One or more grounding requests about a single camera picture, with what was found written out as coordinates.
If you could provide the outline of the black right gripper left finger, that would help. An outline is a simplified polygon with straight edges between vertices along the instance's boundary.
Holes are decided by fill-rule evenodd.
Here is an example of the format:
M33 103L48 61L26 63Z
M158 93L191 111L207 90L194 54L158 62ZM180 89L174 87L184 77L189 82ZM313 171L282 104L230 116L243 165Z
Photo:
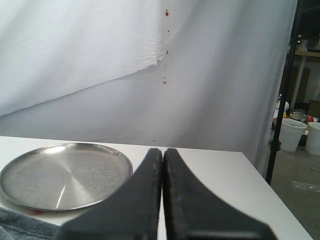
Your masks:
M156 240L162 191L162 153L148 150L134 174L110 197L64 223L56 240Z

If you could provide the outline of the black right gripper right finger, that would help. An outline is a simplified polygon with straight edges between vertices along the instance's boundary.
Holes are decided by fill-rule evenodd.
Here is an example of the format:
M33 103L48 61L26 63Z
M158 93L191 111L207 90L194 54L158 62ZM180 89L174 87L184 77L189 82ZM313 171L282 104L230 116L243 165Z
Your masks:
M229 205L193 174L179 152L164 153L162 194L168 240L273 240L271 228Z

